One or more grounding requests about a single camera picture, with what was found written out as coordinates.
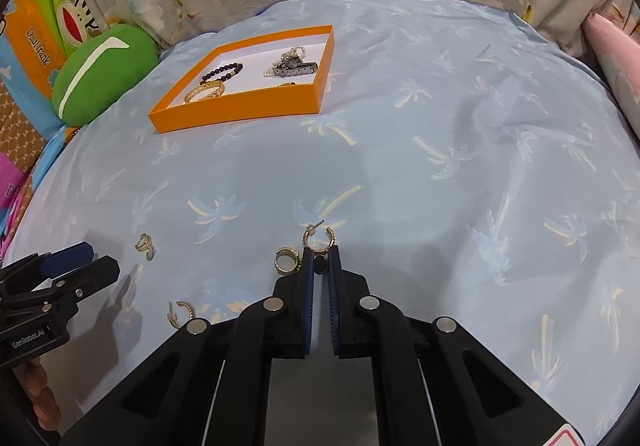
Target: small gold earring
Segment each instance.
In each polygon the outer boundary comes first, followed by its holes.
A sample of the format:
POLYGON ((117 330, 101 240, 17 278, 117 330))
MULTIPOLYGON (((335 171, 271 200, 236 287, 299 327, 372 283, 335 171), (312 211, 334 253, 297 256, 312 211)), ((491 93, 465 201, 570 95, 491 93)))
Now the small gold earring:
POLYGON ((316 229, 324 224, 324 220, 320 220, 320 222, 316 223, 316 225, 309 224, 305 232, 302 234, 302 245, 311 249, 314 254, 326 254, 329 249, 331 249, 335 245, 335 234, 334 230, 327 226, 326 234, 329 237, 329 245, 322 249, 314 249, 309 245, 309 236, 313 236, 316 233, 316 229))
MULTIPOLYGON (((193 305, 191 305, 187 301, 177 301, 177 302, 175 302, 175 304, 178 305, 178 307, 182 307, 184 309, 187 309, 187 311, 189 312, 189 319, 187 320, 187 323, 189 321, 195 319, 195 317, 196 317, 196 309, 193 307, 193 305)), ((173 304, 171 302, 169 302, 169 314, 166 315, 166 318, 169 320, 169 323, 171 323, 171 326, 174 329, 182 328, 182 325, 180 325, 180 323, 178 323, 178 317, 175 315, 174 306, 173 306, 173 304)))
POLYGON ((142 235, 140 235, 140 239, 136 244, 136 251, 138 252, 146 251, 147 261, 151 261, 154 259, 154 256, 156 255, 156 248, 154 247, 154 244, 151 241, 151 237, 147 233, 142 233, 142 235))
POLYGON ((295 249, 292 249, 291 247, 281 247, 276 251, 276 258, 274 260, 274 263, 276 265, 276 270, 278 270, 278 274, 281 274, 283 276, 286 276, 287 274, 293 274, 295 272, 298 272, 300 270, 300 255, 298 254, 298 251, 296 251, 295 249), (288 256, 290 259, 293 260, 293 267, 292 269, 284 269, 279 263, 278 260, 280 259, 281 256, 288 256))

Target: black bead bracelet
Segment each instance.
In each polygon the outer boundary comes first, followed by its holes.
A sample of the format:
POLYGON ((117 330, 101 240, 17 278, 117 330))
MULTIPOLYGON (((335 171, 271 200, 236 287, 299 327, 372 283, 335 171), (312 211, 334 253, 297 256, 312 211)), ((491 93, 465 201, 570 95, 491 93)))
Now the black bead bracelet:
POLYGON ((218 78, 218 80, 222 82, 225 82, 226 80, 234 77, 236 74, 239 74, 240 70, 242 70, 242 63, 224 64, 223 66, 220 66, 220 68, 216 68, 215 70, 212 70, 209 74, 202 76, 202 79, 200 80, 200 84, 205 84, 209 79, 211 79, 211 77, 217 76, 218 74, 220 74, 221 72, 224 72, 225 70, 231 70, 231 72, 218 78))

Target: pink pillow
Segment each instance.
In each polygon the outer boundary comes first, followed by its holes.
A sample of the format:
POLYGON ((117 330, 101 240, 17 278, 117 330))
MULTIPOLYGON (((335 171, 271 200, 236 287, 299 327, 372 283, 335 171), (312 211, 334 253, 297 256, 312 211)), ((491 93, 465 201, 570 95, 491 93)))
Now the pink pillow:
POLYGON ((620 108, 640 137, 640 45, 599 14, 590 14, 582 28, 620 108))

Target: green plush toy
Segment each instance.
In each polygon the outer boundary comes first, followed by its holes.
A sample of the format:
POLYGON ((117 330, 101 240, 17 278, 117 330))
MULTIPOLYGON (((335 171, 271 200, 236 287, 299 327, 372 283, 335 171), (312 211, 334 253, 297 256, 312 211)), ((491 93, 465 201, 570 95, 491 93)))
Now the green plush toy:
POLYGON ((117 25, 71 54, 53 85, 53 108, 69 126, 87 124, 157 64, 158 47, 145 31, 117 25))

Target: silver screw head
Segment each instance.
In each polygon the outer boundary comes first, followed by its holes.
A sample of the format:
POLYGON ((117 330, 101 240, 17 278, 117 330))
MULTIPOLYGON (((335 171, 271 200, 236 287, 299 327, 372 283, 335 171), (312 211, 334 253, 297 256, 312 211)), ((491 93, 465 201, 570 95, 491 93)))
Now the silver screw head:
POLYGON ((284 301, 280 298, 267 298, 262 306, 268 311, 276 312, 284 307, 284 301))
POLYGON ((440 318, 438 321, 436 321, 436 327, 438 328, 438 330, 449 334, 454 330, 456 330, 457 325, 456 325, 456 322, 453 321, 451 318, 445 317, 445 318, 440 318))
POLYGON ((207 322, 205 320, 198 318, 187 323, 187 332, 190 334, 202 334, 205 330, 207 330, 207 322))
POLYGON ((368 311, 373 311, 380 307, 380 300, 375 296, 365 296, 360 298, 360 307, 368 311))

